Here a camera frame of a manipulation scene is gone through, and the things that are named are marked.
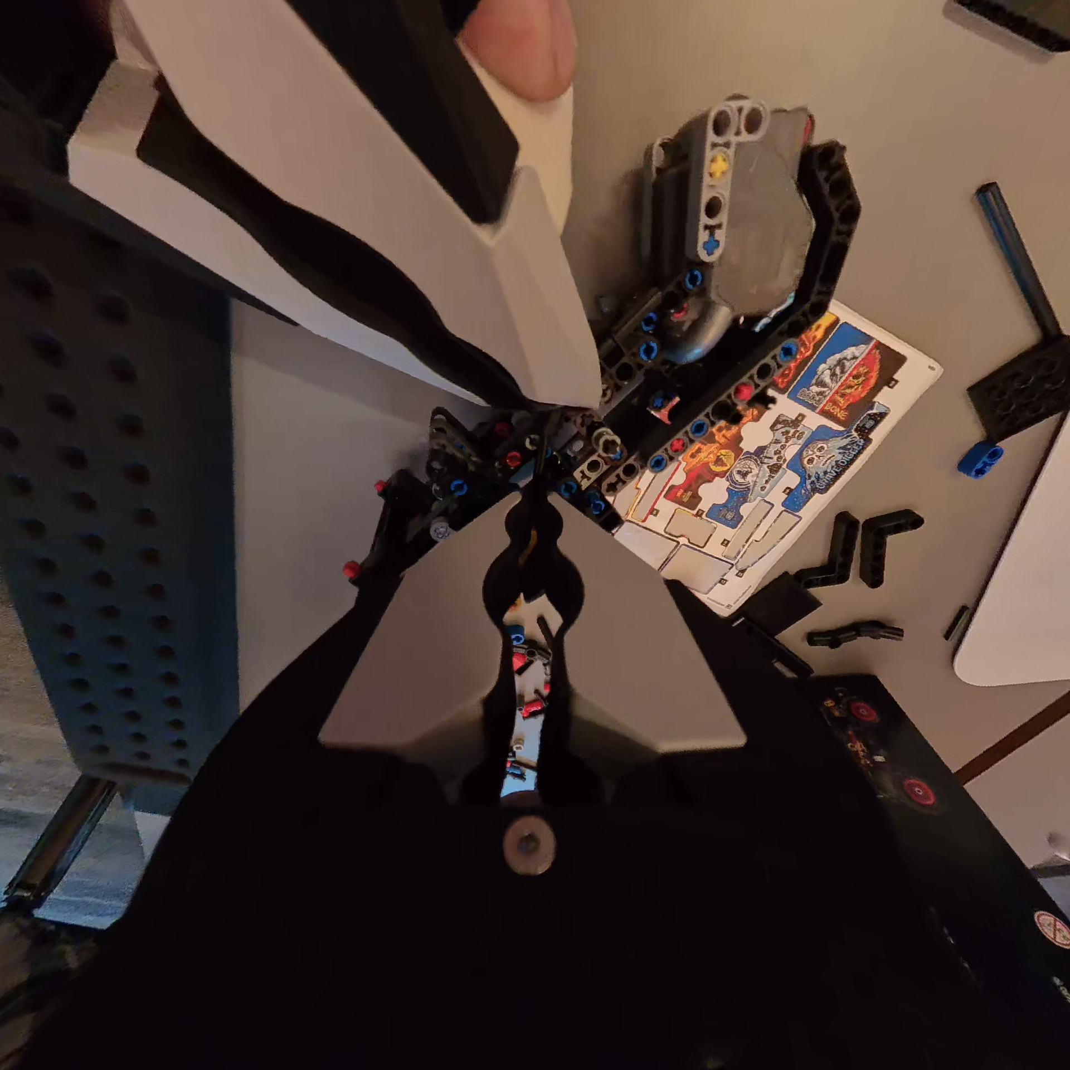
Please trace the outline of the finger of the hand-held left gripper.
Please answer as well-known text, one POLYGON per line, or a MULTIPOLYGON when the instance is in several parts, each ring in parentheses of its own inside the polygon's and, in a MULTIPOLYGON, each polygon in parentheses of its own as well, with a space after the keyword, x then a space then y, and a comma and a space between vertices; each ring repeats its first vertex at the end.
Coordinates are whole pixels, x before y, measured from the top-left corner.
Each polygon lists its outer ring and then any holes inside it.
POLYGON ((595 403, 596 347, 562 248, 557 187, 526 150, 499 221, 470 221, 285 1, 135 1, 182 112, 291 207, 400 270, 445 328, 532 403, 595 403))
POLYGON ((67 147, 71 183, 272 314, 489 406, 520 387, 445 328, 406 274, 268 192, 207 140, 156 74, 108 65, 67 147))

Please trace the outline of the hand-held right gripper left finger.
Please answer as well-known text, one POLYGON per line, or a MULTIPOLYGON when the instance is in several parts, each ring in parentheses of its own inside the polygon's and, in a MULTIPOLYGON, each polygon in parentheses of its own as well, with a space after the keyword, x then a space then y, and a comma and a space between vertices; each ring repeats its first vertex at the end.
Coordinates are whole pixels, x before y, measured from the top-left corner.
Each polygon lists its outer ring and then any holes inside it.
POLYGON ((513 742, 513 669, 484 584, 509 549, 507 493, 406 570, 318 740, 428 767, 457 800, 496 805, 513 742))

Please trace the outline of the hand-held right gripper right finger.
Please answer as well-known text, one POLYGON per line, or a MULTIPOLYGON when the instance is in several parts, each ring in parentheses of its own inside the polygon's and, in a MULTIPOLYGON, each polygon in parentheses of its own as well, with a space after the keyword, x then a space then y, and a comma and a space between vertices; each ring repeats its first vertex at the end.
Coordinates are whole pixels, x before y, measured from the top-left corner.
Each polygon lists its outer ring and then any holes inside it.
POLYGON ((747 735, 662 576, 542 492, 542 595, 556 620, 542 716, 542 801, 598 805, 662 756, 747 735))

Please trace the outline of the pile of small toy pins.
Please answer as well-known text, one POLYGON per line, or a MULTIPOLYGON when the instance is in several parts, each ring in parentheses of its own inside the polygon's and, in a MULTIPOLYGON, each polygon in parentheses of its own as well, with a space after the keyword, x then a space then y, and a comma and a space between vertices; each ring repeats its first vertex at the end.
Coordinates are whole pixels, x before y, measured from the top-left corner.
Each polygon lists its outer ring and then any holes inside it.
POLYGON ((514 723, 506 749, 501 798, 534 791, 549 707, 553 628, 547 610, 515 605, 506 615, 513 640, 514 723))

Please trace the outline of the toy car chassis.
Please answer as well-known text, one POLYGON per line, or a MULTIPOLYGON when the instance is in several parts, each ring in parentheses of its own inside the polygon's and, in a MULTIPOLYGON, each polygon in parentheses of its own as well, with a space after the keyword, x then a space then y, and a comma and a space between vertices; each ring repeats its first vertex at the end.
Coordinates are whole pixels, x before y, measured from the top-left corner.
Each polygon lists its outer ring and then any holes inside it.
POLYGON ((814 144, 813 123, 806 108, 736 95, 651 143, 641 286, 592 328, 599 401, 505 408, 474 427, 435 408, 424 474, 377 484, 374 538, 343 565, 347 580, 401 575, 532 475, 609 531, 612 495, 769 408, 834 297, 860 215, 844 146, 814 144))

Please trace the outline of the grey desk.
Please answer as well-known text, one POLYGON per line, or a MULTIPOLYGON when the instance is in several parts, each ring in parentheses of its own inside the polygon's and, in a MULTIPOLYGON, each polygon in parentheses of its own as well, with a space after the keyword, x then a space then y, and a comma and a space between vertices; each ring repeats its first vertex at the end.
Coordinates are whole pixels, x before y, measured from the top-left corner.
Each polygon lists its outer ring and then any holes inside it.
MULTIPOLYGON (((900 643, 802 652, 820 673, 878 676, 948 766, 963 769, 1039 714, 1057 719, 977 776, 970 795, 1026 863, 1068 836, 1068 684, 975 687, 943 638, 983 586, 1057 421, 1017 435, 983 479, 956 471, 981 439, 966 391, 1036 341, 974 190, 997 181, 1068 328, 1068 55, 954 2, 571 2, 574 195, 564 247, 592 306, 635 266, 626 178, 649 141, 733 92, 807 105, 847 147, 862 214, 836 299, 943 367, 862 469, 790 548, 814 565, 834 517, 904 507, 885 584, 819 594, 790 630, 892 622, 900 643)), ((417 459, 453 397, 234 305, 236 628, 247 704, 352 603, 341 568, 368 548, 374 482, 417 459)))

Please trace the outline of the black angled toy panel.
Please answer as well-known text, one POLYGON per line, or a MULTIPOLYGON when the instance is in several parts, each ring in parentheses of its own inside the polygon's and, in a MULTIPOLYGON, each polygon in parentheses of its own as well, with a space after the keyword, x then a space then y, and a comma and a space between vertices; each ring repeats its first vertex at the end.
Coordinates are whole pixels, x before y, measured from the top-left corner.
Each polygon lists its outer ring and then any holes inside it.
POLYGON ((785 675, 809 678, 813 670, 789 649, 779 636, 822 608, 822 600, 796 579, 783 572, 752 594, 734 614, 732 625, 785 675))

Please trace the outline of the black toy connector piece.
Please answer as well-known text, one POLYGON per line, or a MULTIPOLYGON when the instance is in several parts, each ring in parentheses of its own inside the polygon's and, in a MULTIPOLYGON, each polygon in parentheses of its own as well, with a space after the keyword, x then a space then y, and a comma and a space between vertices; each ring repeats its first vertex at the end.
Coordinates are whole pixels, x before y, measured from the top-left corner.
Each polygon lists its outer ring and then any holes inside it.
POLYGON ((903 628, 880 620, 849 622, 835 628, 814 630, 806 635, 806 643, 812 649, 842 649, 860 640, 901 642, 905 638, 903 628))

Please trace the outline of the colourful sticker sheet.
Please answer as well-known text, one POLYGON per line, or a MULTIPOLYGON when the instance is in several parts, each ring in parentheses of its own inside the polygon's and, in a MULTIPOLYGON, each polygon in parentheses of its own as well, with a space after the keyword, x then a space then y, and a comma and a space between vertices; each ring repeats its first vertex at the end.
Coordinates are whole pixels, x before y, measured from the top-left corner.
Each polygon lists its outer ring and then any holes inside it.
POLYGON ((837 301, 776 357, 771 406, 710 430, 614 506, 614 538, 719 615, 742 608, 943 373, 837 301))

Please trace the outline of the black perforated pad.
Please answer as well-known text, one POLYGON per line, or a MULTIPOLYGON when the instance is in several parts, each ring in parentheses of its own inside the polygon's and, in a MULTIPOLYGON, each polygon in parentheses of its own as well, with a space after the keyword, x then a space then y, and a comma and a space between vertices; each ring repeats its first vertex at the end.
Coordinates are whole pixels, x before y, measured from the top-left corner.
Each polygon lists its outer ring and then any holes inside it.
POLYGON ((229 301, 2 85, 2 557, 76 765, 179 795, 236 716, 229 301))

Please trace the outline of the black toy set box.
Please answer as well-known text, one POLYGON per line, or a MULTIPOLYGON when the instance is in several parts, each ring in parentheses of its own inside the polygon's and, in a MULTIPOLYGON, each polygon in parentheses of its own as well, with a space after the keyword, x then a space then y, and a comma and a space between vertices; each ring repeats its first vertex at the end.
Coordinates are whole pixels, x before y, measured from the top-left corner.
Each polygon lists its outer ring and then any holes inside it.
POLYGON ((1026 1066, 1068 1068, 1067 913, 876 676, 800 688, 870 783, 936 928, 1026 1066))

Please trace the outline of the chrome metal tube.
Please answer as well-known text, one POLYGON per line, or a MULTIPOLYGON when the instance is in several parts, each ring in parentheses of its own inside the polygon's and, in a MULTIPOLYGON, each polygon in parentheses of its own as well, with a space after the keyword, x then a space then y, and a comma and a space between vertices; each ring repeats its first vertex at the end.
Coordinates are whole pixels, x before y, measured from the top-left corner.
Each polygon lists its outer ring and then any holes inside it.
POLYGON ((32 914, 67 875, 114 799, 118 783, 80 776, 29 850, 2 895, 2 913, 32 914))

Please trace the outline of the black long axle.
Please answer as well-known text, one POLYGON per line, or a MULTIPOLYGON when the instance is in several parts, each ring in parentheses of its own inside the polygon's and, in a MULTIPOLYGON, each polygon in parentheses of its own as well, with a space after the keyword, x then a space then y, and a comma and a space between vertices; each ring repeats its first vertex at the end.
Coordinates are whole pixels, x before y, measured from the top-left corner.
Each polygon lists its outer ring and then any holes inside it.
POLYGON ((1063 326, 1048 299, 1039 275, 997 182, 980 185, 974 199, 991 236, 1044 341, 1063 337, 1063 326))

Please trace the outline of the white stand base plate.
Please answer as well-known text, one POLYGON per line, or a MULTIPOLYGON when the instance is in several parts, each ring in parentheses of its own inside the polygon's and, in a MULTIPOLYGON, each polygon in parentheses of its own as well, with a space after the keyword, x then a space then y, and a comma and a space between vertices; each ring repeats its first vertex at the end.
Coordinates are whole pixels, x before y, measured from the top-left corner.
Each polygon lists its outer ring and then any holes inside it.
POLYGON ((956 648, 977 687, 1069 678, 1069 419, 1053 438, 956 648))

